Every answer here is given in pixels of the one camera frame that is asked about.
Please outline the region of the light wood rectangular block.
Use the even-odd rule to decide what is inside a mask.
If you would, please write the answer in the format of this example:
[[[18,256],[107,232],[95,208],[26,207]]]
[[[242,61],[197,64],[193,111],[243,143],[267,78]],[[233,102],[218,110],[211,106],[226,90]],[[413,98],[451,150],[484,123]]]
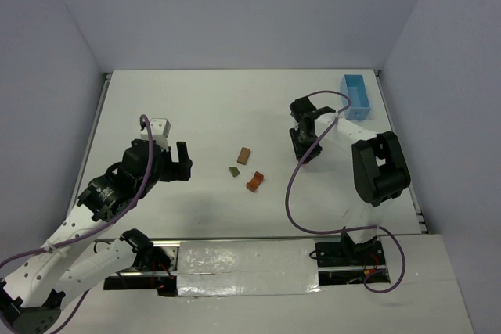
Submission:
[[[246,147],[242,147],[237,158],[237,163],[246,165],[250,158],[251,150]]]

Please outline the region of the orange wood arch block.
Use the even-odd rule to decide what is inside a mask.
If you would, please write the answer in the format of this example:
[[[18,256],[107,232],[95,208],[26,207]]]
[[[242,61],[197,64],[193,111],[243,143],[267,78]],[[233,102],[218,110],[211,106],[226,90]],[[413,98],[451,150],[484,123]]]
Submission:
[[[264,175],[256,171],[253,178],[248,183],[246,183],[246,188],[251,192],[256,192],[263,181]]]

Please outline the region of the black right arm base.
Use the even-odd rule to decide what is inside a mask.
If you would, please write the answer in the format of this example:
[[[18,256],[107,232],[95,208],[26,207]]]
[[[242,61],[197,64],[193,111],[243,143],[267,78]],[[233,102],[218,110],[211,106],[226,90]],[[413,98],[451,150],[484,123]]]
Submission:
[[[337,241],[317,242],[309,257],[317,264],[321,286],[363,284],[367,275],[368,284],[390,282],[383,247],[377,238],[354,244],[348,235],[342,235]]]

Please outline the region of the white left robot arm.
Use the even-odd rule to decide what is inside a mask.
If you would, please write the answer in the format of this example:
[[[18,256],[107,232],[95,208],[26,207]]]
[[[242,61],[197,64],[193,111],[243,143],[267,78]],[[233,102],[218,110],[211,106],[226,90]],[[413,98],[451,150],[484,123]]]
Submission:
[[[188,181],[192,160],[185,142],[171,149],[136,139],[122,160],[93,178],[55,233],[17,270],[1,281],[1,318],[14,333],[45,333],[62,310],[81,294],[127,269],[167,271],[171,256],[133,228],[98,253],[80,256],[94,243],[101,227],[133,207],[158,182]]]

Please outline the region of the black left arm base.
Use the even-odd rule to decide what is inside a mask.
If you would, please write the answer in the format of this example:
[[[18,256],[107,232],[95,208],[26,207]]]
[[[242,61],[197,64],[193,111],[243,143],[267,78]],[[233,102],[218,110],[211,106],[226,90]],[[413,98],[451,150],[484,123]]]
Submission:
[[[104,291],[148,291],[163,297],[178,295],[180,244],[153,242],[153,252],[138,267],[132,266],[105,279]]]

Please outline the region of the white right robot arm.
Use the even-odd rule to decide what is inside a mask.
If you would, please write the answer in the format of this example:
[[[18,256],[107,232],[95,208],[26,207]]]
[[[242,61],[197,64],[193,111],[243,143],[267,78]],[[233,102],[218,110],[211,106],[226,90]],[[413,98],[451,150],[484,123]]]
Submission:
[[[393,131],[368,130],[349,120],[343,110],[317,108],[308,96],[294,100],[290,114],[295,125],[289,134],[299,166],[320,155],[321,140],[332,142],[349,154],[355,193],[362,201],[350,211],[348,223],[336,232],[340,240],[317,244],[310,257],[320,267],[378,262],[377,235],[382,218],[389,202],[411,182],[398,136]]]

